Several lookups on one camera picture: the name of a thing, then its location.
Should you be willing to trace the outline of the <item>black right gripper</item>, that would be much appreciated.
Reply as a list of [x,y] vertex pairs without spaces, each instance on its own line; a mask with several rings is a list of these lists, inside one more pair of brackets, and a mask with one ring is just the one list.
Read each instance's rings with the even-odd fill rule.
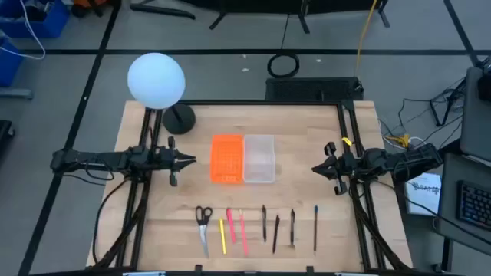
[[328,157],[323,163],[312,167],[312,171],[318,175],[324,176],[327,179],[334,179],[337,185],[334,187],[334,193],[340,196],[348,191],[348,186],[341,177],[349,176],[356,184],[360,179],[355,177],[358,161],[352,153],[343,153],[340,157],[336,157],[336,146],[334,142],[329,142],[324,148],[325,154]]

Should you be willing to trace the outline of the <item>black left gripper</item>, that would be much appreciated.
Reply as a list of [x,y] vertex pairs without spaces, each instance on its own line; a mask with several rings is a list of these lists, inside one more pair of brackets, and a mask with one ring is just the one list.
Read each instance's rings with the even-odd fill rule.
[[167,139],[167,146],[157,146],[153,152],[153,169],[169,170],[170,185],[177,186],[176,173],[188,165],[195,163],[196,157],[176,151],[176,141],[173,136]]

